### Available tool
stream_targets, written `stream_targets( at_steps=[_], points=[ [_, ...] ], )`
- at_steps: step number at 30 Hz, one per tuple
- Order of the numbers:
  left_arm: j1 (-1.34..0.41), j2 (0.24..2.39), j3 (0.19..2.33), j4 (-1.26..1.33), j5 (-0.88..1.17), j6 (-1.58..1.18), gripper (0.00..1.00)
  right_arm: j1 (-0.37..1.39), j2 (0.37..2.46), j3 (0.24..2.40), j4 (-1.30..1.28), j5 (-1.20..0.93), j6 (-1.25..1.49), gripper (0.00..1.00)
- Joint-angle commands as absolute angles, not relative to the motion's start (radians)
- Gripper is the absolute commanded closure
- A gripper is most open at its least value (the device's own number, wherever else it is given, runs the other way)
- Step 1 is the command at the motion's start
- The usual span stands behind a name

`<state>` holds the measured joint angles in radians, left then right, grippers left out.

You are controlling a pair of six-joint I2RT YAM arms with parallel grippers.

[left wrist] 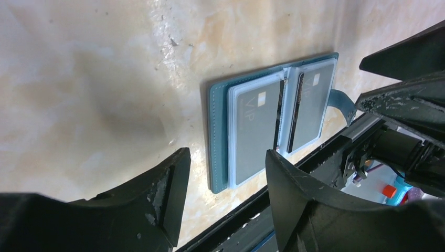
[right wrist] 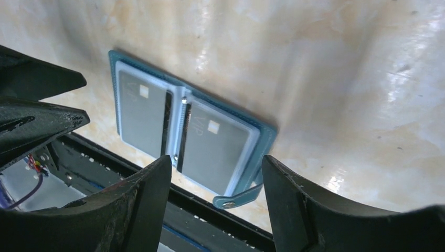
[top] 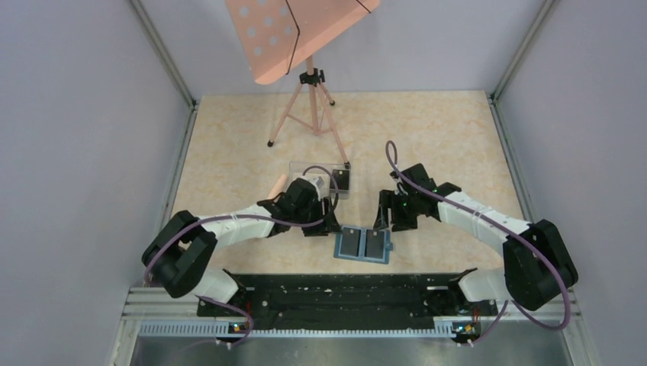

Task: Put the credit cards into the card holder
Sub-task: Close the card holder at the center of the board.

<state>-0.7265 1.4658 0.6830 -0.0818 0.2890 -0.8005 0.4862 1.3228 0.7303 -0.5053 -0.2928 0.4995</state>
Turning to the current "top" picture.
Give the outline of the black card stack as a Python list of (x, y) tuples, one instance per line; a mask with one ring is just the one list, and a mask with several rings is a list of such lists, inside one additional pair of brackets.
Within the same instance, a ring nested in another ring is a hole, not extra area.
[(332, 180), (330, 183), (330, 192), (332, 194), (346, 194), (350, 186), (350, 170), (334, 169), (332, 171)]

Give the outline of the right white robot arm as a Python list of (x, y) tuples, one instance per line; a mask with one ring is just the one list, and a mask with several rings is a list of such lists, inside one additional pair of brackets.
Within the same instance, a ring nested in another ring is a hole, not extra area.
[(447, 303), (467, 314), (483, 300), (512, 300), (538, 310), (579, 280), (557, 226), (515, 219), (477, 202), (453, 183), (438, 185), (420, 163), (391, 172), (396, 187), (381, 190), (374, 229), (414, 230), (420, 216), (458, 227), (503, 259), (494, 269), (468, 269), (449, 282)]

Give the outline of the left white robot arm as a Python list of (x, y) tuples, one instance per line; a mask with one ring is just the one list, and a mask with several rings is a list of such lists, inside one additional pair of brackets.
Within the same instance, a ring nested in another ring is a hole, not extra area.
[(243, 286), (223, 269), (210, 268), (217, 249), (251, 239), (265, 239), (298, 227), (306, 237), (327, 236), (341, 227), (336, 198), (325, 196), (314, 178), (296, 178), (283, 192), (215, 217), (175, 213), (144, 250), (141, 261), (172, 298), (193, 295), (215, 300), (227, 315), (243, 309)]

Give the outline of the clear plastic box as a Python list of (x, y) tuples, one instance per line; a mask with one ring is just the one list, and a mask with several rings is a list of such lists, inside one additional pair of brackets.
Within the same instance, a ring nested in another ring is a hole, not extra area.
[(340, 200), (348, 199), (350, 196), (350, 186), (349, 191), (346, 194), (332, 194), (330, 192), (330, 183), (333, 178), (332, 171), (334, 169), (348, 169), (351, 173), (349, 164), (291, 161), (288, 164), (288, 167), (287, 186), (297, 178), (305, 178), (306, 180), (315, 183), (315, 186), (322, 195), (328, 196), (331, 199), (334, 199), (336, 195)]

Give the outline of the teal card holder wallet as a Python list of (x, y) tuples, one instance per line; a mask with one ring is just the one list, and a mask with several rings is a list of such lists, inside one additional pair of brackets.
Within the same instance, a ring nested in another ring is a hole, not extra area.
[[(341, 235), (342, 231), (345, 228), (353, 228), (361, 231), (361, 239), (360, 239), (360, 247), (359, 247), (359, 255), (357, 257), (352, 257), (352, 256), (345, 256), (341, 255), (339, 253), (340, 250), (340, 241), (341, 241)], [(393, 250), (393, 243), (391, 242), (391, 231), (390, 230), (383, 230), (386, 232), (386, 238), (385, 238), (385, 257), (382, 260), (376, 260), (376, 259), (371, 259), (371, 258), (366, 258), (365, 257), (365, 242), (366, 242), (366, 232), (368, 230), (372, 230), (370, 228), (363, 228), (363, 227), (357, 227), (357, 226), (342, 226), (341, 231), (336, 234), (335, 238), (335, 246), (334, 246), (334, 251), (333, 251), (333, 257), (338, 258), (338, 259), (345, 259), (345, 260), (351, 260), (351, 261), (358, 261), (358, 262), (368, 262), (368, 263), (373, 263), (373, 264), (381, 264), (381, 265), (387, 265), (390, 262), (390, 253)]]

